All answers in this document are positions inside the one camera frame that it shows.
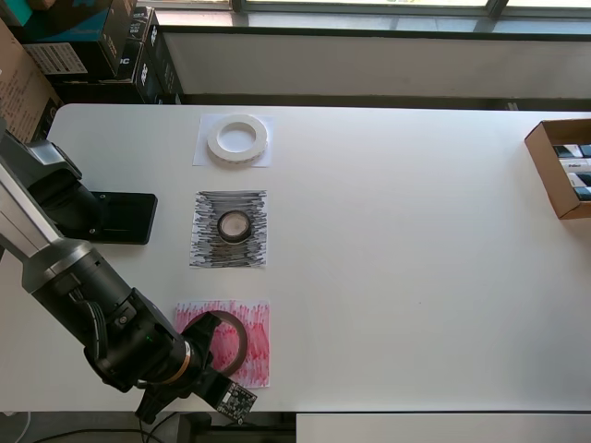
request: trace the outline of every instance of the red scribbled paper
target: red scribbled paper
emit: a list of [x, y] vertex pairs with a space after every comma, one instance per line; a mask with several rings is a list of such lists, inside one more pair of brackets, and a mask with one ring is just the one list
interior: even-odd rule
[[[236, 316], [247, 330], [247, 359], [231, 379], [245, 388], [269, 386], [269, 302], [217, 300], [179, 303], [176, 306], [176, 330], [182, 332], [196, 316], [207, 311], [226, 311]], [[238, 352], [236, 330], [222, 323], [213, 333], [213, 368], [224, 369]]]

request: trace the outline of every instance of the window frame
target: window frame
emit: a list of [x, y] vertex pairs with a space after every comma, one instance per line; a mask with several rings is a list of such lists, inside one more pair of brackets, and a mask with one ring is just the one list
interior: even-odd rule
[[488, 20], [492, 25], [499, 19], [532, 19], [554, 21], [591, 18], [591, 7], [531, 7], [508, 6], [509, 0], [488, 0], [485, 6], [406, 6], [406, 5], [338, 5], [331, 3], [306, 3], [305, 0], [294, 3], [278, 1], [228, 0], [227, 3], [201, 3], [199, 1], [175, 0], [139, 0], [144, 6], [153, 6], [161, 10], [199, 10], [226, 11], [240, 14], [258, 13], [294, 13], [327, 14], [338, 16], [385, 16], [385, 17], [424, 17], [424, 18], [477, 18]]

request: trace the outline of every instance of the black cable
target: black cable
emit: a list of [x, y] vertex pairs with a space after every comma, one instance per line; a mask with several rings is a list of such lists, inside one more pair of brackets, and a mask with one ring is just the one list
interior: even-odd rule
[[[56, 440], [58, 438], [75, 436], [77, 434], [142, 434], [148, 435], [146, 431], [140, 431], [139, 429], [79, 429], [78, 431], [65, 432], [64, 434], [57, 434], [55, 436], [44, 437], [40, 440], [35, 440], [31, 443], [43, 443], [44, 441]], [[164, 443], [157, 437], [153, 437], [158, 443]]]
[[141, 420], [138, 419], [139, 423], [139, 430], [141, 431], [141, 443], [146, 443], [146, 439], [144, 438], [144, 426], [141, 424]]
[[151, 432], [148, 434], [148, 438], [146, 438], [145, 443], [150, 443], [150, 438], [154, 438], [156, 441], [158, 441], [158, 438], [156, 438], [156, 436], [154, 435], [154, 433], [156, 432], [156, 430], [162, 426], [164, 423], [166, 423], [169, 419], [173, 418], [175, 415], [177, 415], [178, 413], [171, 413], [170, 415], [168, 415], [166, 418], [164, 418], [159, 424], [157, 424], [152, 430]]
[[95, 361], [104, 358], [107, 354], [109, 337], [107, 335], [107, 325], [103, 310], [96, 302], [90, 302], [84, 299], [84, 295], [79, 288], [74, 289], [69, 294], [70, 298], [77, 305], [84, 305], [84, 312], [89, 316], [93, 326], [92, 356]]

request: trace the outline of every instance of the wall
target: wall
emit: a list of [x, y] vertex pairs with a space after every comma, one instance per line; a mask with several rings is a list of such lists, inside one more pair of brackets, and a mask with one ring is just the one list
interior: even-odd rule
[[176, 34], [186, 93], [591, 98], [591, 42]]

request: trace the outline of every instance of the white table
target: white table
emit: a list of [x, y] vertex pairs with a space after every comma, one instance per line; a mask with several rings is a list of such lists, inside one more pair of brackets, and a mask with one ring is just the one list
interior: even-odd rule
[[[219, 113], [275, 116], [271, 168], [191, 165], [200, 116]], [[591, 410], [591, 221], [556, 218], [523, 143], [583, 116], [70, 105], [50, 139], [89, 189], [158, 196], [147, 246], [99, 249], [169, 318], [179, 301], [271, 301], [255, 410]], [[190, 269], [195, 192], [244, 188], [269, 191], [268, 266]], [[0, 282], [0, 411], [137, 408], [9, 254]]]

